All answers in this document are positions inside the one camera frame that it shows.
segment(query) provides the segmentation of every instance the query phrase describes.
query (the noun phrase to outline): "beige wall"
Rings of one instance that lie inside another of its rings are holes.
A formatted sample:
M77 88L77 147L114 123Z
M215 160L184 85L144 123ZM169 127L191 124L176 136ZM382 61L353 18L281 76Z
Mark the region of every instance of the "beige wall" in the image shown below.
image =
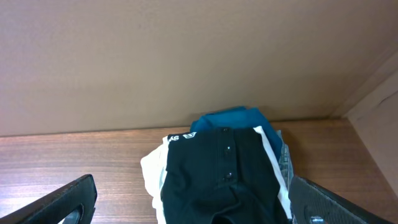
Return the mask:
M398 195L398 70L350 110L347 117Z
M236 105L338 116L397 49L397 12L396 0L0 1L0 136L180 126Z

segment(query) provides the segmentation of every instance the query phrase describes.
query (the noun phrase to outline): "white stripe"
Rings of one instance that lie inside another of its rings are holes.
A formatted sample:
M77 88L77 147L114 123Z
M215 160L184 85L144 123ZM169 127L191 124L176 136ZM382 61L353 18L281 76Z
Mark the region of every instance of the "white stripe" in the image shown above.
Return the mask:
M254 128L254 130L257 133L261 134L262 146L266 150L268 158L271 161L272 168L274 169L274 174L275 174L276 179L278 180L279 185L280 185L280 189L279 189L279 193L278 193L278 198L279 198L280 204L282 204L282 208L284 208L287 218L291 219L292 212L290 211L289 192L287 191L285 180L282 176L282 173L280 172L280 168L279 168L278 162L276 160L274 151L272 150L271 145L269 144L267 136L264 134L264 130L262 129L262 127L258 126L256 128Z

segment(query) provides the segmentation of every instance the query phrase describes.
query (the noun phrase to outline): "black plastic object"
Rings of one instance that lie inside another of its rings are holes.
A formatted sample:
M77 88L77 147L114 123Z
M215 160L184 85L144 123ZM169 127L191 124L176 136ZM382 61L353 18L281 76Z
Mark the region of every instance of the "black plastic object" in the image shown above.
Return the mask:
M0 223L89 224L95 211L97 190L91 174L49 193L3 218Z
M293 177L289 198L298 224L390 224L333 192L301 177Z

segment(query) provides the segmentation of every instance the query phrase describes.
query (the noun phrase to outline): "wooden surface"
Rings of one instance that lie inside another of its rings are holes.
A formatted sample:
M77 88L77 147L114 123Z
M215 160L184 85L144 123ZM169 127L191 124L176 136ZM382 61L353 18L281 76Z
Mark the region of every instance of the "wooden surface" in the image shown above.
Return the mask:
M398 201L346 120L273 123L295 172L395 222ZM188 128L0 138L0 217L83 174L93 174L93 223L155 223L140 159Z
M398 69L346 116L398 195Z

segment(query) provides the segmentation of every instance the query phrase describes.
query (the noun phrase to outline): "wooden shelf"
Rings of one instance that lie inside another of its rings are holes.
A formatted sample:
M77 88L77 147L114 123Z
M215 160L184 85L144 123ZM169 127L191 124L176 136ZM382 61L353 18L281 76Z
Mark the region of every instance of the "wooden shelf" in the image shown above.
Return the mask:
M396 221L398 200L347 120L272 124L282 130L295 173ZM93 223L156 223L140 159L172 133L160 128L0 138L0 217L93 174Z

